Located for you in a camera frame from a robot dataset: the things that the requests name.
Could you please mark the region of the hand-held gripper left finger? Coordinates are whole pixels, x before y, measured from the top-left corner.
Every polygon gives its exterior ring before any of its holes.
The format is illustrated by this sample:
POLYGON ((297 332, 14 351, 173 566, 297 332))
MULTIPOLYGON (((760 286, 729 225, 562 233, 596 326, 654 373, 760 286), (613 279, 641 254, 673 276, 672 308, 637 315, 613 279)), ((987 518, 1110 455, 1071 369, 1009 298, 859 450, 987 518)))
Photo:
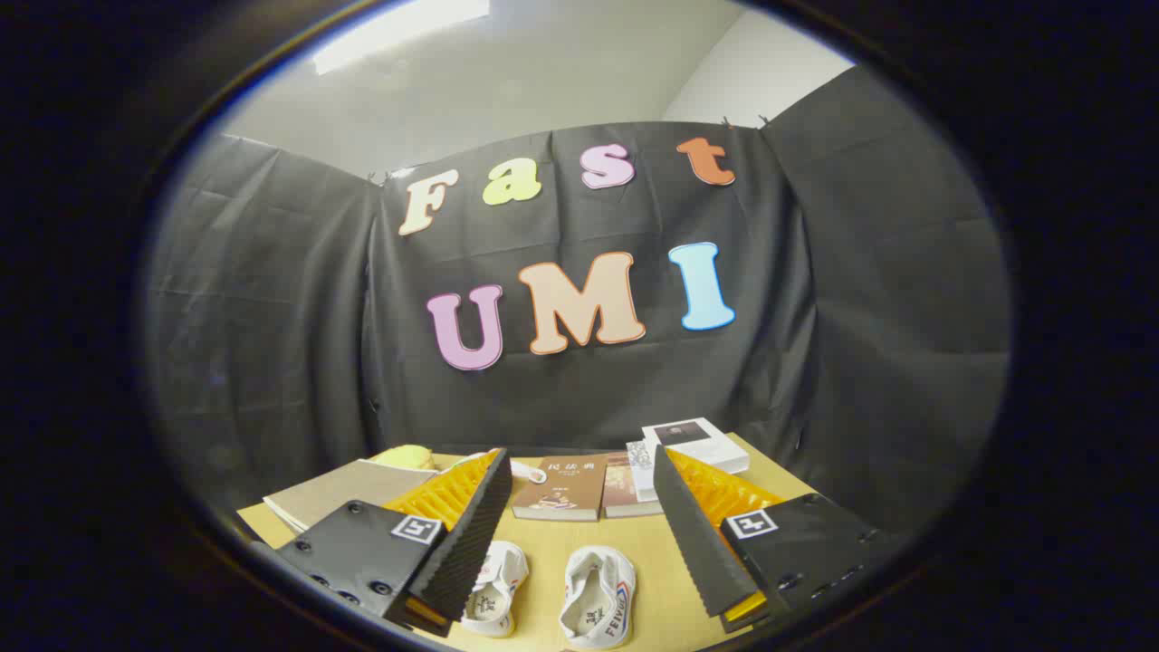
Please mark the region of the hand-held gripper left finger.
POLYGON ((505 448, 469 455, 388 503, 349 499, 276 561, 362 618, 447 637, 511 495, 505 448))

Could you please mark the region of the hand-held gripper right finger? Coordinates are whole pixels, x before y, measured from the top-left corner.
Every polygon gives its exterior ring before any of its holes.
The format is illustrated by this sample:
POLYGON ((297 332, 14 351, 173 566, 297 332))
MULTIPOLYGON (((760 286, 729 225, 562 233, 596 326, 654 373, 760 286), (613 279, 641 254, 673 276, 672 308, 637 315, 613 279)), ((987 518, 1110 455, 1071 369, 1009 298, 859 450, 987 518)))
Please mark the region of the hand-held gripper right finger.
POLYGON ((902 550, 823 495, 779 498, 671 448, 655 453, 653 484, 704 610, 727 632, 828 605, 902 550))

